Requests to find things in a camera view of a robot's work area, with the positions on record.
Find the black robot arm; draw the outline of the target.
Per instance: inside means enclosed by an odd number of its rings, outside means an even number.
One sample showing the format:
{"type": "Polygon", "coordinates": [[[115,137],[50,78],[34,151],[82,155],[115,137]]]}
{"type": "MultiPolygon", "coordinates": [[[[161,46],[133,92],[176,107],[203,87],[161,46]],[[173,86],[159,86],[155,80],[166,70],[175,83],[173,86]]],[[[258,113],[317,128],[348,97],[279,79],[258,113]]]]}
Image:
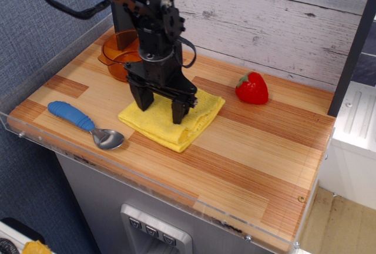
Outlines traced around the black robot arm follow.
{"type": "Polygon", "coordinates": [[[182,46],[194,45],[181,34],[184,18],[174,0],[111,0],[130,15],[138,34],[141,62],[124,64],[127,81],[138,107],[145,111],[159,94],[172,100],[173,123],[180,124],[197,104],[197,88],[182,72],[182,46]]]}

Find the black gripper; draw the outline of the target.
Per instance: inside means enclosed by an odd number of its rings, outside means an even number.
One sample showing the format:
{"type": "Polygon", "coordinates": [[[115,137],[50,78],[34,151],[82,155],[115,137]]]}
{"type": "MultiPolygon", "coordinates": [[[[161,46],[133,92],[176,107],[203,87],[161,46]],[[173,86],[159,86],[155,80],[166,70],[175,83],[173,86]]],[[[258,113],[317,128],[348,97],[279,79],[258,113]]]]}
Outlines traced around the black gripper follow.
{"type": "Polygon", "coordinates": [[[197,88],[182,72],[182,51],[158,61],[128,62],[124,64],[124,68],[127,69],[130,91],[142,111],[153,103],[153,94],[156,93],[173,100],[173,123],[181,124],[188,114],[188,107],[194,108],[197,105],[197,88]]]}

